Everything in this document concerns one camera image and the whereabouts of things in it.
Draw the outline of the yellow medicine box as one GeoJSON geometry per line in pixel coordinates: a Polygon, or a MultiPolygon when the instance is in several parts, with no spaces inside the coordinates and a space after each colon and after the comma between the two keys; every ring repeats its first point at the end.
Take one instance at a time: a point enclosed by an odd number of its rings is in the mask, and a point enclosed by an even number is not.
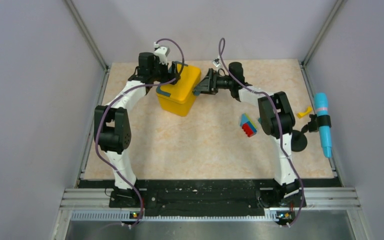
{"type": "Polygon", "coordinates": [[[187,116],[196,100],[193,92],[201,80],[201,75],[199,67],[187,65],[176,84],[158,86],[156,96],[161,108],[180,117],[187,116]]]}

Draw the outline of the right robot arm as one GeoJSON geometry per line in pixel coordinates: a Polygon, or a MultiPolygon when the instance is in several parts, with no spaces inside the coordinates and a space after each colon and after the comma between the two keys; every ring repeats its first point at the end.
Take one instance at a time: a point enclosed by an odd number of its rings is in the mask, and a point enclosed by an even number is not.
{"type": "Polygon", "coordinates": [[[271,93],[245,81],[243,66],[231,62],[222,69],[220,59],[213,61],[203,80],[194,88],[194,95],[215,95],[220,89],[229,90],[232,98],[258,108],[263,132],[273,138],[278,159],[275,165],[273,200],[279,206],[287,206],[299,193],[300,178],[292,162],[293,127],[296,123],[285,92],[271,93]]]}

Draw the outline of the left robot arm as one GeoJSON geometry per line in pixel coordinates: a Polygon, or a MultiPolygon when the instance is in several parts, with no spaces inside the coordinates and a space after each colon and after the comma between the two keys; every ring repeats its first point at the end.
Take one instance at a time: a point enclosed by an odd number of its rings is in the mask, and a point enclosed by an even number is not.
{"type": "Polygon", "coordinates": [[[129,111],[151,88],[179,81],[185,67],[183,60],[168,65],[156,53],[142,52],[124,88],[106,105],[95,107],[93,136],[96,154],[112,169],[114,188],[129,207],[136,206],[141,198],[127,152],[132,138],[129,111]]]}

